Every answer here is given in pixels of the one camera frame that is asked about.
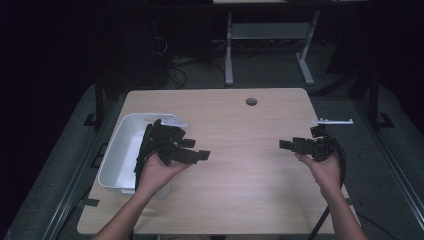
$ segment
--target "human hand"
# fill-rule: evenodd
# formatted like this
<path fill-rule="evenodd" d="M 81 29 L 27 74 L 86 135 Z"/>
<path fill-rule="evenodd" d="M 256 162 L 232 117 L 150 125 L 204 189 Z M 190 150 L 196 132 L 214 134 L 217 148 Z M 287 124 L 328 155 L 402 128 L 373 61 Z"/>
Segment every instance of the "human hand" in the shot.
<path fill-rule="evenodd" d="M 326 200 L 329 200 L 333 194 L 340 192 L 340 166 L 336 156 L 330 155 L 322 162 L 316 162 L 299 153 L 296 153 L 295 156 L 309 167 L 315 181 L 321 187 L 321 194 Z"/>
<path fill-rule="evenodd" d="M 148 194 L 153 196 L 159 189 L 164 187 L 175 175 L 190 167 L 191 164 L 179 163 L 176 165 L 166 166 L 159 155 L 154 153 L 144 163 L 143 171 L 136 194 Z"/>

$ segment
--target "gray carpet floor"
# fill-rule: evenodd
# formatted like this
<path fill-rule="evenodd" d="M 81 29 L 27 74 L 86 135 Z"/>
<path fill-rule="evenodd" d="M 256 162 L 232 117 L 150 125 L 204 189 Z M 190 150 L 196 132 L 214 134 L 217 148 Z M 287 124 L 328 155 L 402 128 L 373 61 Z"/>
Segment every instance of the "gray carpet floor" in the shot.
<path fill-rule="evenodd" d="M 235 83 L 232 88 L 298 87 L 314 92 L 341 77 L 325 73 L 333 46 L 316 44 L 311 47 L 307 58 L 316 83 L 314 86 L 306 85 L 295 60 L 296 47 L 282 47 L 265 54 L 234 58 Z M 187 75 L 185 88 L 223 88 L 223 56 L 214 58 L 213 63 L 198 62 L 179 67 Z M 387 154 L 377 143 L 376 135 L 387 143 L 421 199 L 424 197 L 424 138 L 403 113 L 396 97 L 384 87 L 380 88 L 379 111 L 387 113 L 395 127 L 375 133 L 362 113 L 362 106 L 367 102 L 366 97 L 361 101 L 353 101 L 347 95 L 352 83 L 349 82 L 326 96 L 311 97 L 311 102 L 318 117 L 355 121 L 351 126 L 329 126 L 328 130 L 346 151 L 348 162 L 345 185 L 356 211 L 360 214 L 363 229 L 370 239 L 424 239 L 423 229 L 395 181 L 387 163 Z M 163 89 L 175 89 L 174 82 L 169 80 Z M 75 108 L 16 216 L 7 239 L 90 238 L 79 234 L 76 229 L 82 212 L 80 199 L 84 198 L 95 180 L 98 168 L 92 165 L 98 165 L 101 160 L 97 156 L 98 152 L 104 152 L 110 140 L 125 94 L 118 99 L 104 99 L 106 120 L 98 130 L 83 126 L 87 115 L 95 112 L 94 99 L 94 87 L 91 87 Z M 153 238 L 154 236 L 135 237 Z M 307 236 L 281 237 L 295 240 L 306 238 Z M 316 239 L 335 237 L 318 235 Z"/>

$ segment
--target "background table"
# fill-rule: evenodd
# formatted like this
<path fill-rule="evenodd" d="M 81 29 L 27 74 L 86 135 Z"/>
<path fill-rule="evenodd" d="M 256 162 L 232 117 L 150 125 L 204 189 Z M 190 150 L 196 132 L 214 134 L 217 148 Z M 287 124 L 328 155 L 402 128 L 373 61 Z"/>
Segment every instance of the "background table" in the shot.
<path fill-rule="evenodd" d="M 257 100 L 255 106 L 246 99 Z M 311 138 L 314 109 L 303 89 L 134 91 L 117 122 L 131 113 L 172 113 L 189 123 L 186 138 L 210 150 L 171 181 L 164 199 L 153 199 L 135 233 L 307 234 L 326 207 L 309 169 L 279 140 Z M 78 231 L 96 233 L 121 208 L 96 179 Z M 333 233 L 327 219 L 320 233 Z"/>

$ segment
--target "forearm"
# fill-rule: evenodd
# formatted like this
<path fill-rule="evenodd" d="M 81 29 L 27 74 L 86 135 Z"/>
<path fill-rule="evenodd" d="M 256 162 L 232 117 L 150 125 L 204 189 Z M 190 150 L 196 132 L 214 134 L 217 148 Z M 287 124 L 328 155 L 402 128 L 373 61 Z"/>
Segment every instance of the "forearm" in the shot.
<path fill-rule="evenodd" d="M 93 239 L 128 239 L 151 194 L 136 193 Z"/>
<path fill-rule="evenodd" d="M 367 239 L 341 191 L 333 192 L 326 200 L 337 239 Z"/>

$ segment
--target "white container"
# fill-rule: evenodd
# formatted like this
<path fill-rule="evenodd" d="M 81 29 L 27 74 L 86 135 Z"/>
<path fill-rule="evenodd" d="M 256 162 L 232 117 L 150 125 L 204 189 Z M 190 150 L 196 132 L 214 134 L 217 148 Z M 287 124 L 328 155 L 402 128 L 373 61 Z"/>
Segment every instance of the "white container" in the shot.
<path fill-rule="evenodd" d="M 125 116 L 109 143 L 100 166 L 100 185 L 116 195 L 134 194 L 134 168 L 146 126 L 157 119 L 168 120 L 175 117 L 160 113 L 133 113 Z M 169 190 L 170 184 L 167 184 L 159 190 L 156 197 L 165 197 Z"/>

